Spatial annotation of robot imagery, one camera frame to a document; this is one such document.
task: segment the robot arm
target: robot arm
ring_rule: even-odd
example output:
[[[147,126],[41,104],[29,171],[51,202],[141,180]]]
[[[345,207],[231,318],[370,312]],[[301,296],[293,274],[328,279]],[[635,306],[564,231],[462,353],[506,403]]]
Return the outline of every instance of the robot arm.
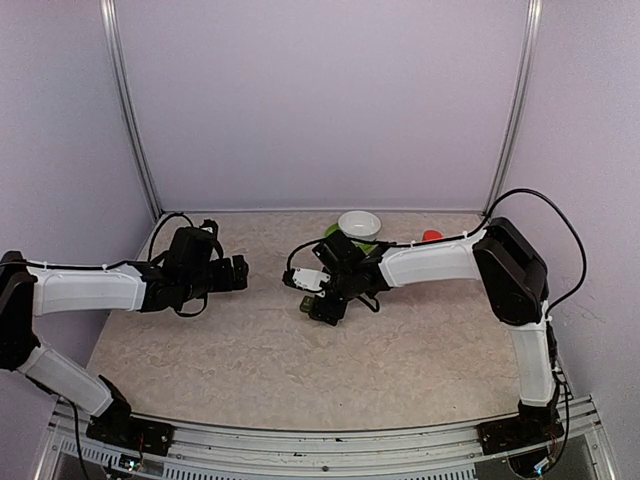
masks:
[[[213,250],[219,257],[215,260],[211,260]],[[217,225],[211,221],[201,228],[178,229],[169,250],[154,261],[122,262],[115,268],[57,268],[7,252],[0,262],[0,369],[18,371],[89,413],[90,437],[135,445],[137,450],[140,428],[145,427],[132,423],[126,399],[107,379],[90,374],[40,341],[32,331],[32,317],[74,310],[166,308],[187,316],[181,310],[192,299],[206,302],[209,293],[247,287],[244,258],[223,255]],[[156,427],[157,432],[164,428]]]
[[[486,228],[453,241],[410,248],[380,244],[369,255],[337,231],[313,252],[324,265],[322,272],[292,269],[283,281],[317,292],[305,298],[301,309],[330,325],[344,317],[349,301],[362,295],[375,300],[381,291],[411,283],[481,280],[494,314],[509,329],[520,377],[518,420],[507,427],[489,422],[481,436],[491,439],[483,443],[485,453],[562,435],[556,411],[556,342],[547,316],[547,267],[507,219],[496,218]]]

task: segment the metal pole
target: metal pole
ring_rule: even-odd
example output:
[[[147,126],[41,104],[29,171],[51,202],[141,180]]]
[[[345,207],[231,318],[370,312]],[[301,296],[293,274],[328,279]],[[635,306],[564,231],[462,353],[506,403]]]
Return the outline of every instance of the metal pole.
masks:
[[[509,121],[505,132],[504,140],[500,150],[500,161],[496,169],[493,183],[484,207],[487,213],[491,204],[498,198],[504,182],[507,178],[509,165],[513,156],[513,148],[518,136],[520,120],[524,111],[525,100],[527,95],[527,86],[531,77],[531,69],[533,66],[533,57],[538,40],[538,28],[540,25],[540,14],[542,13],[542,0],[529,0],[529,10],[527,14],[527,24],[525,28],[524,43],[522,45],[522,53],[520,55],[520,66],[518,68],[518,79],[516,83],[516,91],[511,104],[511,112],[509,113]]]
[[[100,0],[100,10],[102,12],[102,22],[107,36],[107,46],[111,56],[111,66],[116,78],[118,89],[118,97],[120,99],[120,107],[122,108],[122,116],[127,127],[129,141],[133,150],[133,157],[142,183],[147,204],[154,221],[158,221],[162,216],[163,210],[160,205],[158,193],[156,191],[153,177],[147,163],[147,158],[140,140],[140,131],[138,123],[133,111],[133,102],[129,85],[127,83],[127,72],[124,64],[124,55],[122,53],[122,45],[120,43],[120,32],[118,30],[118,18],[116,16],[115,0]]]

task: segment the marble countertop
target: marble countertop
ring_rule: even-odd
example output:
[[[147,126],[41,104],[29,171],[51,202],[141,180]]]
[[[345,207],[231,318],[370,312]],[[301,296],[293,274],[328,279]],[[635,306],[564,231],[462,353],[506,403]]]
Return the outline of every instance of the marble countertop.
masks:
[[[379,213],[381,239],[471,230],[475,215]],[[480,282],[416,284],[379,294],[380,313],[351,302],[337,327],[298,310],[285,287],[289,252],[321,237],[337,213],[191,216],[220,225],[225,255],[245,255],[249,288],[212,294],[206,311],[113,312],[89,369],[134,411],[211,425],[287,430],[425,426],[515,411],[518,382],[506,328]],[[158,235],[168,247],[183,221]],[[294,266],[319,268],[309,251]],[[194,301],[185,310],[197,310]]]

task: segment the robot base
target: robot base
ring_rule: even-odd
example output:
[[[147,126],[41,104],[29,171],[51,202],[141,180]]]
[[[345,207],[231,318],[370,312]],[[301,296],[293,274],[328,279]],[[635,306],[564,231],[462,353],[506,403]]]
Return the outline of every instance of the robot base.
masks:
[[[478,425],[482,453],[493,455],[548,442],[552,435],[561,438],[564,428],[559,423],[532,426],[519,416]]]
[[[478,425],[478,435],[482,453],[508,452],[519,448],[531,447],[561,438],[564,428],[556,406],[560,388],[556,386],[553,399],[546,407],[530,407],[518,404],[518,416],[484,422]]]
[[[126,435],[114,435],[113,430],[100,422],[91,422],[87,427],[87,437],[134,452],[166,457],[173,430],[174,427],[168,423],[131,417],[127,422]]]

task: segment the black cable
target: black cable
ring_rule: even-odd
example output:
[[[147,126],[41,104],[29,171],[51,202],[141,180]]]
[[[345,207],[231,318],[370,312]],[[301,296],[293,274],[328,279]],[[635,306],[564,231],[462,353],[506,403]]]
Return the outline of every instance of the black cable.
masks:
[[[376,302],[375,305],[371,305],[371,303],[362,296],[357,296],[356,298],[364,303],[367,307],[369,307],[369,310],[371,310],[373,313],[378,313],[380,311],[380,302],[377,298],[373,297],[373,301]]]
[[[89,477],[89,473],[87,472],[87,466],[84,463],[84,458],[82,458],[82,446],[80,445],[80,422],[78,420],[78,407],[76,407],[76,404],[73,402],[69,402],[69,403],[71,404],[71,408],[73,409],[73,423],[75,425],[75,430],[76,430],[76,448],[78,449],[78,460],[80,460],[80,469],[82,470],[82,474],[84,475],[85,480],[91,480],[91,477]]]
[[[144,432],[140,434],[140,448],[138,449],[138,454],[140,455],[140,460],[138,460],[138,468],[136,469],[136,472],[140,471],[140,469],[142,468],[142,462],[144,462],[144,455],[142,453],[142,447],[144,447]]]
[[[482,221],[482,223],[480,223],[480,225],[478,227],[476,227],[476,229],[473,232],[471,232],[470,235],[474,235],[474,234],[478,233],[482,229],[482,227],[489,221],[489,218],[491,217],[491,214],[493,213],[493,211],[495,210],[495,208],[498,206],[498,204],[500,202],[502,202],[506,198],[508,198],[508,197],[510,197],[512,195],[516,195],[518,193],[525,193],[527,195],[533,195],[534,197],[538,197],[539,199],[544,201],[547,205],[549,205],[551,208],[553,208],[553,210],[555,210],[555,212],[562,219],[564,224],[567,226],[567,228],[569,229],[569,231],[573,235],[573,238],[575,239],[575,241],[576,241],[576,243],[578,245],[578,249],[580,250],[580,257],[582,259],[582,273],[580,274],[580,279],[578,280],[576,285],[571,290],[569,290],[567,293],[565,293],[560,298],[558,298],[554,302],[552,302],[551,305],[549,305],[549,309],[547,310],[547,313],[550,313],[551,310],[553,310],[553,308],[555,308],[560,303],[564,302],[567,298],[571,297],[574,293],[576,293],[580,289],[580,287],[582,287],[582,285],[584,284],[585,279],[587,278],[587,252],[584,249],[584,245],[582,244],[582,240],[580,239],[580,235],[578,235],[578,232],[573,227],[573,225],[571,224],[569,219],[562,212],[562,210],[560,210],[560,207],[558,207],[555,203],[553,203],[553,201],[551,201],[551,199],[549,199],[547,196],[543,195],[542,193],[540,193],[540,192],[538,192],[536,190],[532,190],[530,188],[514,188],[513,190],[509,190],[508,192],[504,193],[503,195],[498,197],[495,202],[493,202],[493,204],[491,205],[491,208],[489,208],[489,210],[487,211],[487,215],[484,218],[484,220]]]
[[[436,243],[447,243],[447,242],[455,242],[458,240],[463,240],[465,238],[464,235],[454,235],[453,237],[445,237],[438,238],[437,240],[427,240],[424,242],[414,242],[414,243],[396,243],[396,242],[385,242],[384,240],[362,240],[360,238],[349,237],[345,235],[352,242],[363,243],[365,245],[375,245],[381,247],[393,247],[393,248],[414,248],[414,247],[422,247],[423,245],[435,245]]]
[[[202,312],[204,312],[207,309],[207,304],[209,303],[209,297],[203,297],[202,298],[202,308],[195,313],[189,313],[189,312],[179,312],[178,310],[174,310],[174,312],[176,312],[176,315],[178,315],[179,317],[182,318],[193,318],[193,317],[197,317],[198,315],[200,315]]]
[[[76,270],[84,272],[95,272],[101,270],[113,270],[114,268],[121,267],[128,263],[129,260],[120,260],[119,262],[112,263],[111,265],[59,265],[59,264],[44,264],[38,262],[30,262],[29,260],[9,260],[6,262],[0,262],[0,268],[8,265],[23,265],[25,267],[41,268],[43,270]]]
[[[558,456],[553,459],[553,462],[551,463],[551,465],[549,465],[549,467],[543,472],[543,475],[546,475],[551,470],[553,470],[556,467],[556,465],[558,465],[558,463],[560,462],[560,459],[562,458],[562,455],[564,454],[564,450],[567,447],[567,443],[569,441],[569,425],[570,425],[570,421],[571,421],[571,418],[569,417],[569,386],[567,385],[567,382],[561,382],[558,379],[557,376],[555,376],[555,377],[556,377],[556,381],[558,382],[558,384],[562,385],[562,387],[564,389],[564,405],[565,405],[566,426],[565,426],[565,430],[564,430],[564,440],[562,441],[562,447],[560,447],[560,452],[558,452]]]
[[[113,471],[111,468],[111,457],[109,457],[107,461],[107,469],[105,470],[103,466],[100,466],[100,468],[102,468],[102,473],[104,473],[107,478],[111,478],[111,472]]]
[[[303,292],[307,292],[307,293],[315,293],[315,294],[324,292],[324,288],[321,288],[319,290],[311,290],[310,288],[298,287],[298,290],[302,290]]]
[[[164,227],[169,220],[176,217],[184,218],[187,222],[189,222],[189,226],[191,227],[194,226],[191,219],[182,212],[173,212],[167,215],[166,217],[164,217],[162,221],[158,224],[156,229],[154,230],[153,235],[151,236],[151,241],[149,242],[149,251],[147,252],[147,262],[151,261],[151,256],[153,254],[153,246],[156,243],[156,237],[158,236],[158,233],[160,233],[160,230],[162,230],[162,227]]]
[[[294,248],[289,254],[289,257],[287,257],[287,272],[291,270],[291,261],[293,260],[293,257],[295,257],[296,253],[298,253],[303,248],[310,247],[311,245],[315,245],[316,243],[320,242],[324,242],[324,238],[311,240],[310,242],[303,243],[302,245],[298,245],[296,248]]]

